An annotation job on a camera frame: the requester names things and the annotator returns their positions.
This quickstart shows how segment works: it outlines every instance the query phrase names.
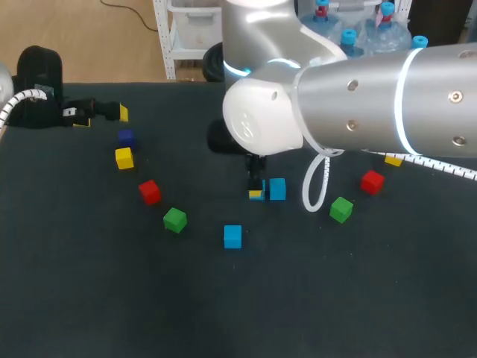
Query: black table surface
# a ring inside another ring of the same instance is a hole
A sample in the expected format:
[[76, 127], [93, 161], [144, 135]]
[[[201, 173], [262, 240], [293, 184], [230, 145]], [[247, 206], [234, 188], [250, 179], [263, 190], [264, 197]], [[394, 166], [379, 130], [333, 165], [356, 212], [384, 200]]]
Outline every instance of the black table surface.
[[[130, 123], [9, 128], [0, 142], [0, 357], [463, 357], [477, 354], [477, 183], [383, 158], [332, 159], [323, 209], [301, 184], [314, 154], [268, 158], [286, 202], [250, 202], [243, 157], [209, 152], [220, 84], [69, 85], [119, 100]], [[119, 171], [120, 128], [140, 147]], [[453, 163], [477, 168], [472, 160]], [[376, 197], [358, 186], [375, 169]], [[138, 185], [154, 179], [162, 202]], [[318, 196], [319, 176], [312, 183]], [[343, 196], [353, 215], [329, 206]], [[177, 235], [162, 217], [176, 207]], [[223, 249], [225, 224], [244, 247]]]

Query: black power cable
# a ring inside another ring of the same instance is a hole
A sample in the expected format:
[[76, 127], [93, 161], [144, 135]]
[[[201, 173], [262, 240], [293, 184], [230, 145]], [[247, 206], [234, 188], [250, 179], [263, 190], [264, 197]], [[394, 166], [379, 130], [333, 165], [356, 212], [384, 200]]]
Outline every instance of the black power cable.
[[128, 9], [128, 10], [131, 10], [133, 11], [134, 13], [136, 13], [137, 16], [139, 16], [139, 18], [141, 19], [141, 22], [142, 24], [149, 30], [149, 31], [154, 31], [154, 32], [159, 32], [156, 28], [150, 28], [149, 26], [146, 25], [146, 22], [144, 21], [144, 19], [142, 18], [141, 14], [137, 12], [136, 9], [133, 9], [132, 7], [129, 7], [129, 6], [125, 6], [125, 5], [116, 5], [116, 4], [108, 4], [106, 2], [104, 2], [103, 0], [99, 0], [100, 3], [102, 3], [103, 5], [106, 5], [106, 6], [111, 6], [111, 7], [118, 7], [120, 9]]

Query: yellow and blue cube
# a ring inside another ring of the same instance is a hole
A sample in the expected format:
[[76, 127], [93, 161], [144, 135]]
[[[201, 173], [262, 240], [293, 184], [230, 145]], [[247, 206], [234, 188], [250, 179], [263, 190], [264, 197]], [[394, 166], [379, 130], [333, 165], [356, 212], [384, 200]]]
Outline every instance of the yellow and blue cube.
[[262, 190], [249, 190], [249, 199], [251, 201], [265, 201], [265, 187], [265, 180], [262, 180]]
[[134, 168], [133, 152], [131, 148], [116, 149], [116, 162], [119, 169]]

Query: white cable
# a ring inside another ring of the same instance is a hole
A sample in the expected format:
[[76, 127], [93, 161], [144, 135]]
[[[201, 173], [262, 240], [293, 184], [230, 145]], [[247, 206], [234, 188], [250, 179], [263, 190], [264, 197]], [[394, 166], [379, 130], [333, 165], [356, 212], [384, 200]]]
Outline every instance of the white cable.
[[405, 160], [406, 162], [417, 164], [418, 166], [425, 166], [426, 168], [434, 169], [439, 172], [445, 172], [452, 175], [456, 175], [458, 177], [477, 181], [476, 170], [463, 168], [461, 166], [456, 166], [454, 164], [441, 162], [439, 160], [431, 159], [428, 157], [422, 157], [420, 155], [412, 155], [412, 154], [376, 153], [373, 151], [370, 153]]
[[27, 98], [42, 99], [43, 101], [46, 101], [47, 99], [46, 93], [44, 93], [42, 90], [39, 90], [39, 89], [26, 89], [25, 91], [21, 91], [15, 94], [15, 96], [12, 97], [3, 107], [3, 109], [0, 111], [0, 129], [3, 127], [3, 125], [7, 121], [8, 116], [10, 115], [12, 110], [15, 108], [15, 106]]
[[[301, 76], [305, 72], [302, 69], [294, 79], [293, 88], [294, 90], [291, 92], [291, 103], [294, 112], [294, 117], [297, 120], [297, 124], [300, 127], [303, 137], [307, 141], [310, 146], [316, 150], [318, 156], [313, 159], [310, 167], [306, 171], [305, 179], [303, 179], [303, 186], [302, 186], [302, 199], [303, 205], [310, 213], [317, 212], [322, 206], [326, 196], [326, 189], [328, 188], [328, 181], [329, 181], [329, 167], [330, 167], [330, 157], [337, 157], [338, 155], [342, 155], [344, 151], [340, 149], [330, 149], [324, 148], [321, 144], [319, 144], [315, 138], [310, 133], [308, 127], [306, 126], [305, 120], [302, 117], [302, 113], [300, 111], [300, 104], [298, 101], [298, 84], [300, 83]], [[315, 205], [311, 205], [310, 203], [310, 183], [312, 182], [313, 175], [316, 172], [318, 166], [325, 160], [325, 169], [323, 171], [323, 183], [321, 184], [321, 192], [318, 198], [318, 202]]]
[[[321, 162], [323, 162], [323, 159], [325, 160], [325, 169], [323, 171], [323, 183], [321, 184], [320, 197], [318, 198], [318, 202], [315, 205], [311, 205], [311, 203], [310, 203], [310, 183], [312, 182], [313, 174], [316, 172], [316, 169], [321, 164]], [[319, 154], [319, 155], [316, 156], [315, 159], [313, 159], [312, 164], [310, 164], [310, 167], [308, 167], [308, 170], [306, 171], [305, 179], [303, 180], [303, 188], [302, 188], [301, 193], [302, 193], [302, 198], [303, 198], [303, 204], [305, 205], [305, 208], [310, 213], [317, 212], [321, 208], [321, 206], [323, 205], [323, 202], [325, 200], [326, 189], [328, 188], [328, 180], [329, 180], [329, 165], [330, 165], [329, 157], [326, 157], [322, 154]]]

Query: blue bottle cap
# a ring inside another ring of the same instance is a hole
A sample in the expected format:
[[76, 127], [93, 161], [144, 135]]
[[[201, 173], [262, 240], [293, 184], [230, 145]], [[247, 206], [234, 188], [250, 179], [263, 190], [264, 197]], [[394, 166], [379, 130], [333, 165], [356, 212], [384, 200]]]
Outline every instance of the blue bottle cap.
[[356, 43], [356, 31], [352, 28], [346, 28], [341, 34], [341, 44], [342, 45], [354, 45]]
[[392, 2], [383, 2], [381, 4], [381, 12], [384, 16], [390, 16], [394, 13], [394, 10], [396, 10], [396, 7]]
[[425, 36], [414, 36], [412, 39], [412, 48], [426, 48], [429, 40]]

